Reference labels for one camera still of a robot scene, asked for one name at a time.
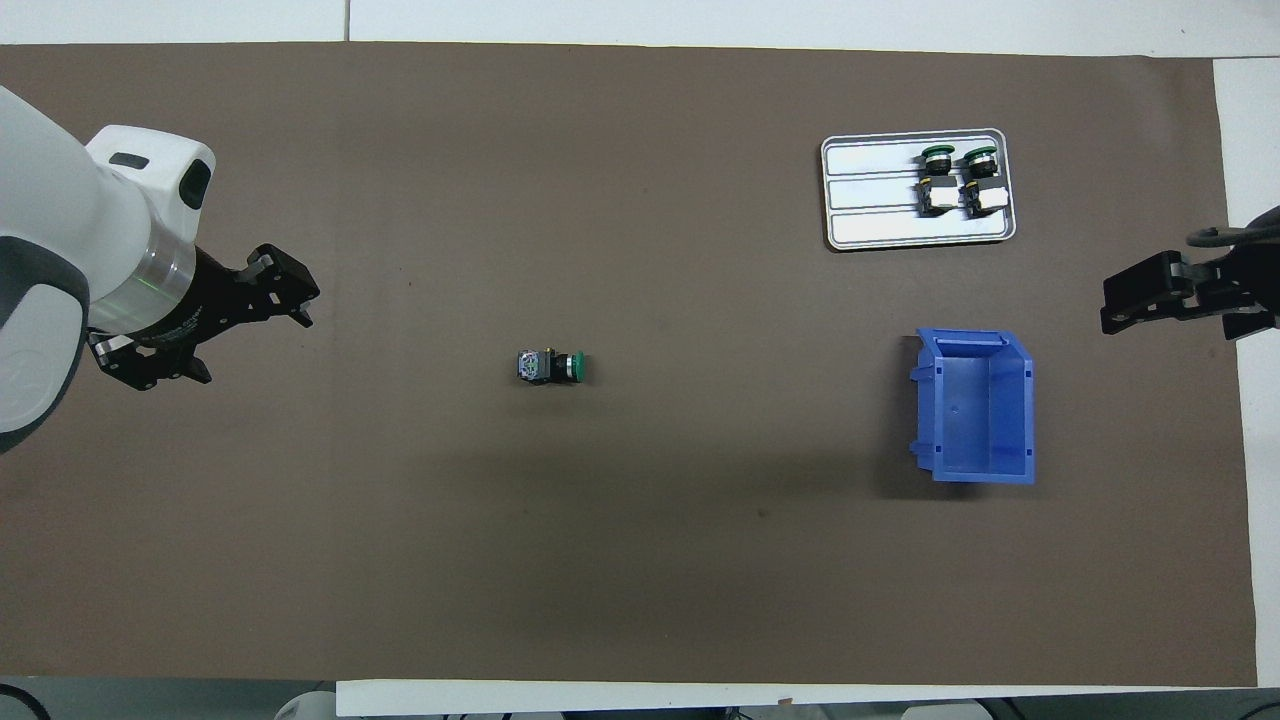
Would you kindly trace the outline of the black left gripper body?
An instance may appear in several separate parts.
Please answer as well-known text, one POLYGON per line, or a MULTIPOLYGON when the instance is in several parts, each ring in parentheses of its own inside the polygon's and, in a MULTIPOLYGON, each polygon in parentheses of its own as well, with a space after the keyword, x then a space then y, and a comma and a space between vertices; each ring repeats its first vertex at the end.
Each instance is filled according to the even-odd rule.
POLYGON ((257 250, 241 272, 224 266, 204 250, 195 252, 195 273, 175 307, 137 331, 134 342, 152 350, 174 350, 206 342, 238 324, 265 322, 282 311, 271 300, 275 275, 283 274, 280 250, 257 250))

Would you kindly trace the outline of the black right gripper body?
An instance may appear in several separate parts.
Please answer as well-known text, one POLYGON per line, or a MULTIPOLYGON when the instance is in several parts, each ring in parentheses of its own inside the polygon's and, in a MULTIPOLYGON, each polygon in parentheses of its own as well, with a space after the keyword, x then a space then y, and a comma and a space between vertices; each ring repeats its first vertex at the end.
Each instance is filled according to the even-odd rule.
POLYGON ((1208 274, 1196 288, 1197 306, 1229 313, 1279 314, 1279 208, 1244 227, 1210 227, 1188 236, 1197 249, 1228 251, 1199 268, 1208 274))

